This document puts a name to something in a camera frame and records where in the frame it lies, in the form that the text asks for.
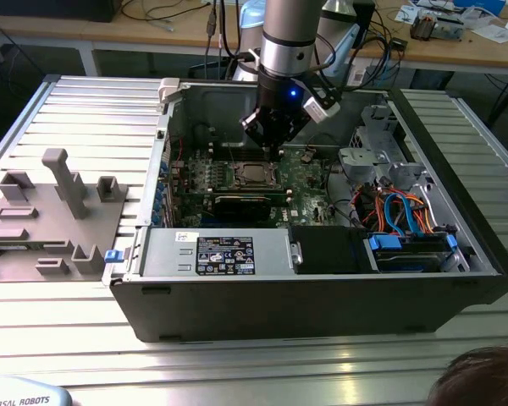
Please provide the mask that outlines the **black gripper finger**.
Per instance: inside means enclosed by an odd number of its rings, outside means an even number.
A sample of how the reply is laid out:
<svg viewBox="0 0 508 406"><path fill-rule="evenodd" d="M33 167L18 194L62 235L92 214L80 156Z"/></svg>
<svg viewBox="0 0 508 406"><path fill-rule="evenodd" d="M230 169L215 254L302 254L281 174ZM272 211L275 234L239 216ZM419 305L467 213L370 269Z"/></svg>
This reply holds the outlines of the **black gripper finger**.
<svg viewBox="0 0 508 406"><path fill-rule="evenodd" d="M292 141L311 121L309 114L303 110L297 114L285 116L276 134L275 160L280 161L284 155L282 145Z"/></svg>
<svg viewBox="0 0 508 406"><path fill-rule="evenodd" d="M262 149L265 159L275 161L277 146L270 118L264 107L256 107L250 115L241 119L240 124L246 135Z"/></svg>

